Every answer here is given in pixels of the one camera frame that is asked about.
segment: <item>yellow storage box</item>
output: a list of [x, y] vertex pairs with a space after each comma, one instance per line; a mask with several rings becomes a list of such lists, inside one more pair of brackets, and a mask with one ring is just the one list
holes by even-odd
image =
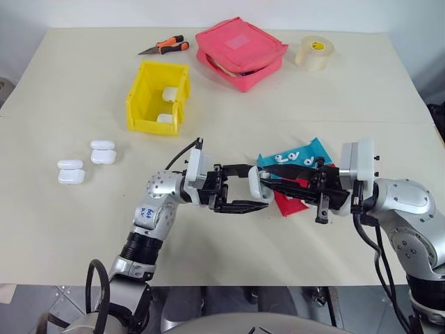
[[[162, 98], [165, 87], [178, 88], [173, 102]], [[178, 123], [183, 122], [184, 105], [189, 94], [187, 65], [143, 61], [126, 101], [128, 128], [177, 136]], [[172, 123], [157, 122], [161, 113], [171, 114]]]

